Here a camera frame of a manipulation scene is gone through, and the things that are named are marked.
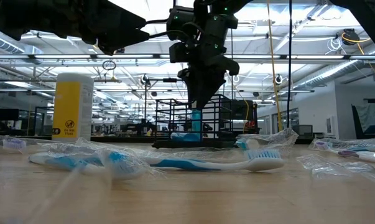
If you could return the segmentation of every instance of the wooden table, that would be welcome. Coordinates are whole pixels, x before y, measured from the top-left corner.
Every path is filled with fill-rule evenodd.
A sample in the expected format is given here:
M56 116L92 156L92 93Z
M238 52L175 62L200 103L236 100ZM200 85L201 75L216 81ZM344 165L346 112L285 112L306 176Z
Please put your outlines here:
M303 148L296 146L282 169L263 173L175 170L167 178L113 182L108 192L104 182L79 176L53 211L66 217L78 210L84 223L375 223L375 184L360 176L313 179L295 158L318 152ZM20 154L0 154L0 217L44 208L69 174ZM41 223L64 223L54 216Z

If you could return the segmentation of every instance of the desk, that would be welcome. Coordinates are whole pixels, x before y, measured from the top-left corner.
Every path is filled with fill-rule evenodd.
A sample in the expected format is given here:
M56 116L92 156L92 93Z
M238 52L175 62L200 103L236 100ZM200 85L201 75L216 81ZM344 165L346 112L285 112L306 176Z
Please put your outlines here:
M313 180L295 157L264 173L169 171L167 178L114 182L110 223L375 223L375 185L366 179ZM321 153L333 161L346 161ZM69 172L0 154L0 216L25 215Z

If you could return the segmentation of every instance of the toothbrush handle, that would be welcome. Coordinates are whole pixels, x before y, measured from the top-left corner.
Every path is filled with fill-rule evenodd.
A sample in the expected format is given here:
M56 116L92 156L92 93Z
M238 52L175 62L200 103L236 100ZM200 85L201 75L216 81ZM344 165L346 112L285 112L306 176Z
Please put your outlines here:
M158 159L144 158L153 167L173 167L190 171L215 171L215 170L240 170L246 167L248 162L235 164L217 164L214 162L195 161L191 159Z

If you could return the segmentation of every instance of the white container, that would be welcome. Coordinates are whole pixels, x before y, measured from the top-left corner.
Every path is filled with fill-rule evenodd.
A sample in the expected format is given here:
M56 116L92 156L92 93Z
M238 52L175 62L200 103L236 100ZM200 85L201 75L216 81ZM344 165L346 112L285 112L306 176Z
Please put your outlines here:
M54 141L72 142L80 137L90 140L93 85L93 79L84 75L62 73L57 76Z

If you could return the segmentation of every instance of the wire rack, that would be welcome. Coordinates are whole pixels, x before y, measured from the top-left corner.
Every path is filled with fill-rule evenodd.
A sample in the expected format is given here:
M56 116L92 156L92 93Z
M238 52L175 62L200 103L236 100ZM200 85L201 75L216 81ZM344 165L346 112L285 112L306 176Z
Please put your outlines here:
M214 95L202 109L200 119L192 119L192 104L175 99L156 100L155 126L157 131L154 134L155 138L161 136L163 139L165 135L170 139L172 133L198 133L200 141L203 141L204 137L219 139L220 136L233 134L231 100L229 98L220 94ZM200 122L199 131L192 131L189 128L189 125L192 125L194 121ZM166 130L158 128L161 124L167 125ZM228 127L227 131L223 131L225 126Z

